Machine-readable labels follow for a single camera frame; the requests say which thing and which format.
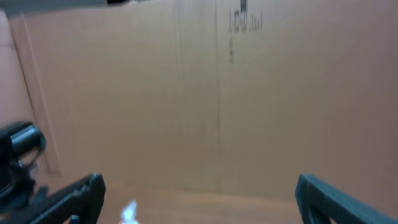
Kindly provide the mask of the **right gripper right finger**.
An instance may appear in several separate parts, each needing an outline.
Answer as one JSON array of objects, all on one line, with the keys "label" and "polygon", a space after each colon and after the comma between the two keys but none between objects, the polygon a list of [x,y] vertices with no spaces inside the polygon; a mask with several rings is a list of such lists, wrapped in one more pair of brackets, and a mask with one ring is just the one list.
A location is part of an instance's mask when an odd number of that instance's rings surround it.
[{"label": "right gripper right finger", "polygon": [[304,224],[397,224],[387,216],[312,174],[300,174],[295,198]]}]

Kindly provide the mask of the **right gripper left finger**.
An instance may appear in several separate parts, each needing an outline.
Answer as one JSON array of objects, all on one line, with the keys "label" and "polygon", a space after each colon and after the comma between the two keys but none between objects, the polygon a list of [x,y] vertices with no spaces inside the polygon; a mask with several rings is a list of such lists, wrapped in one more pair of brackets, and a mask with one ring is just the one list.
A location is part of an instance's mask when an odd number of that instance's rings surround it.
[{"label": "right gripper left finger", "polygon": [[1,220],[1,224],[58,224],[72,216],[77,216],[79,223],[96,224],[105,192],[103,176],[100,173],[90,174],[40,203],[12,213]]}]

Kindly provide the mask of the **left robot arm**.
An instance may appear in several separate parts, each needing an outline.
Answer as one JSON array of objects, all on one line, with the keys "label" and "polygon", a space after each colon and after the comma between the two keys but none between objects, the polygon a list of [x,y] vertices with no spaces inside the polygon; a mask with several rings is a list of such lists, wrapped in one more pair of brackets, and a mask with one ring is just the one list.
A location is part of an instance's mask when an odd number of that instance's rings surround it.
[{"label": "left robot arm", "polygon": [[30,170],[46,145],[44,134],[31,121],[17,121],[1,128],[1,213],[29,204],[35,185]]}]

